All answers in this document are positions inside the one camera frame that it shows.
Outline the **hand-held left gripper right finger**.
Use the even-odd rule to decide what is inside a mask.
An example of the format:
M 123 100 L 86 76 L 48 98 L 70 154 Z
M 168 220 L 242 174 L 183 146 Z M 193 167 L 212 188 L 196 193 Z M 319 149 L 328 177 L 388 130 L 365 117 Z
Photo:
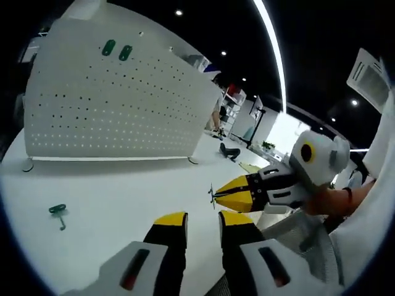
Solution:
M 232 295 L 341 295 L 335 251 L 319 218 L 298 210 L 264 229 L 242 213 L 218 214 Z

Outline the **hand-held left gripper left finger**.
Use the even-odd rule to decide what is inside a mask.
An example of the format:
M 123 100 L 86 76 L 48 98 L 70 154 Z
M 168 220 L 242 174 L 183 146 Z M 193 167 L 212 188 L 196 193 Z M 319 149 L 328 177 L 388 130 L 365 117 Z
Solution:
M 186 268 L 188 214 L 155 220 L 143 241 L 134 241 L 108 259 L 98 278 L 65 295 L 179 295 Z

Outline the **person's right hand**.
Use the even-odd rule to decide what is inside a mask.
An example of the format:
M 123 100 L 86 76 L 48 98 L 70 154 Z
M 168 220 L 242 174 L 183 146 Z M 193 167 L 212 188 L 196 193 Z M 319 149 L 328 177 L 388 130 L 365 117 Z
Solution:
M 303 209 L 310 215 L 343 216 L 347 213 L 347 205 L 346 190 L 325 189 L 307 200 Z

